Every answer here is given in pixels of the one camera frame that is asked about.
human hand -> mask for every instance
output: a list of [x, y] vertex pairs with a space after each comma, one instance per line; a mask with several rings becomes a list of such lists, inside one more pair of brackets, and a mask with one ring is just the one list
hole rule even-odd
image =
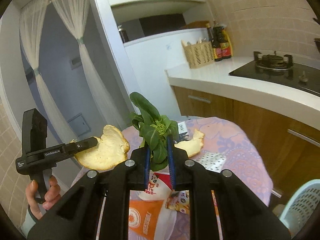
[[[51, 176], [49, 179], [50, 189], [48, 192], [44, 195], [44, 199], [46, 200], [42, 206], [45, 210], [49, 210], [52, 208], [52, 206], [58, 202], [58, 200], [61, 198], [60, 195], [60, 186], [58, 185], [58, 181], [54, 176]], [[38, 190], [38, 183], [33, 180], [30, 182], [26, 188], [26, 197], [28, 200], [28, 203], [30, 205], [30, 210], [33, 213], [33, 215], [40, 219], [42, 218], [42, 214], [40, 212], [40, 208], [38, 206], [37, 201], [35, 200], [35, 195]]]

purple floral pattern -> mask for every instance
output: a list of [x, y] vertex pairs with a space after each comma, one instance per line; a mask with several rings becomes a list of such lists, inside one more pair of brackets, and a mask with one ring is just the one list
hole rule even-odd
[[[217, 117], [188, 120], [186, 125], [190, 136], [193, 135], [194, 129], [198, 129], [205, 134], [204, 146], [193, 159], [201, 158], [206, 151], [224, 152], [227, 159], [223, 169], [230, 169], [263, 203], [269, 204], [273, 188], [272, 180], [256, 148], [239, 126]], [[123, 135], [130, 144], [129, 158], [132, 151], [141, 144], [142, 138], [139, 137], [139, 132], [133, 126], [125, 129]], [[86, 172], [87, 169], [83, 168], [74, 183]], [[189, 237], [189, 216], [178, 212], [175, 228], [170, 239], [187, 240]]]

silver screw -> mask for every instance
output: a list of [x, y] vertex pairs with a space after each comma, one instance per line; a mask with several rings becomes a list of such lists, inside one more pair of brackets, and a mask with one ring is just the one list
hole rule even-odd
[[188, 167], [192, 167], [193, 165], [195, 165], [195, 162], [193, 160], [186, 160], [184, 164]]
[[97, 172], [94, 170], [88, 171], [87, 176], [89, 178], [94, 178], [95, 176], [97, 176]]
[[232, 172], [230, 170], [224, 170], [222, 172], [222, 175], [228, 178], [228, 177], [231, 177]]
[[125, 161], [124, 164], [127, 167], [132, 167], [133, 165], [135, 165], [135, 162], [134, 162], [134, 160], [127, 160], [127, 161]]

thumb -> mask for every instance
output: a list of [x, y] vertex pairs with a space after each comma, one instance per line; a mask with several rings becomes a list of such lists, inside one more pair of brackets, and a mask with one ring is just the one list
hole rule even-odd
[[38, 203], [35, 200], [35, 195], [38, 190], [38, 183], [33, 180], [26, 188], [26, 198], [28, 200], [28, 203], [30, 205], [30, 210], [32, 214], [37, 218], [40, 219], [42, 217], [42, 214], [40, 212], [40, 208], [38, 206]]

black wristband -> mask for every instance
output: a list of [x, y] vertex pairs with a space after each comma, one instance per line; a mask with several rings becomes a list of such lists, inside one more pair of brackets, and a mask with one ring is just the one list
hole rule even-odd
[[30, 215], [30, 217], [32, 218], [32, 220], [34, 222], [38, 222], [39, 221], [38, 218], [36, 218], [35, 215], [31, 212], [30, 205], [28, 205], [28, 212], [29, 212], [29, 215]]

